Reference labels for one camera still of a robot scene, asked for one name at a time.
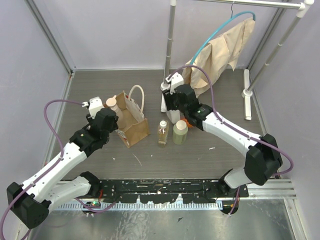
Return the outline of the beige bottle round cap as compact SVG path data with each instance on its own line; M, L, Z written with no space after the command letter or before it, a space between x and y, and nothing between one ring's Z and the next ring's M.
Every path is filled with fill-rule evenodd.
M118 106L116 97L117 96L114 95L113 97L108 98L105 103L118 116L118 120L117 120L118 128L124 129L126 127L126 121L125 121L124 114L123 114L122 110Z

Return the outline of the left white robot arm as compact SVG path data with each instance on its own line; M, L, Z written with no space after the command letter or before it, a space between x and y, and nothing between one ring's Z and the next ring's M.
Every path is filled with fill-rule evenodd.
M110 133L118 129L117 121L115 111L100 109L86 126L73 134L63 152L23 183L12 182L7 187L9 209L27 228L39 226L63 203L77 197L95 198L99 195L100 181L89 171L63 186L57 186L57 183L109 141Z

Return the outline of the orange bottle blue pump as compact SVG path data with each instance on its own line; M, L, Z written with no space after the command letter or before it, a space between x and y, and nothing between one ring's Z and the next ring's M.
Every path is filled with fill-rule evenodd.
M182 120L186 123L188 128L193 128L194 126L192 124L189 123L189 121L186 118L182 118Z

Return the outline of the white bottle dark cap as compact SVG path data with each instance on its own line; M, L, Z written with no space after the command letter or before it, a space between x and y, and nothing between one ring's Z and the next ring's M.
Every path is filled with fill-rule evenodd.
M179 110L167 110L166 115L172 124L176 124L178 121L181 120Z

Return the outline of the watermelon print canvas bag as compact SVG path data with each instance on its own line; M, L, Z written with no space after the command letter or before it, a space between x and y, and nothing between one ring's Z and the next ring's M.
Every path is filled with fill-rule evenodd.
M135 89L141 92L141 104L132 98ZM125 122L125 127L119 128L116 133L126 147L130 148L150 134L148 119L144 115L145 93L143 88L136 84L131 88L129 94L123 91L115 99Z

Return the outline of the olive green lotion bottle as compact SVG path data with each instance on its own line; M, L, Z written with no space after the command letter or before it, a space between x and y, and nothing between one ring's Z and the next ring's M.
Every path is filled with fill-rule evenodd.
M188 126L185 121L179 120L173 126L172 141L176 145L182 145L188 133Z

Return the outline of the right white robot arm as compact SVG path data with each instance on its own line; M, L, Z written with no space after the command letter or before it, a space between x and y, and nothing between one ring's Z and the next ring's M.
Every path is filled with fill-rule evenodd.
M179 85L173 91L165 89L162 95L168 111L179 111L189 124L217 136L245 157L243 167L232 168L219 179L223 196L231 197L242 185L263 186L282 166L272 135L254 134L223 118L212 107L200 103L189 85Z

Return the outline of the clear bottle white cap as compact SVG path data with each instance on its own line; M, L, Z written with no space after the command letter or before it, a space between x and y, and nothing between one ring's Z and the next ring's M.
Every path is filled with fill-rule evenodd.
M157 129L157 140L160 147L165 147L168 140L169 123L166 120L161 120Z

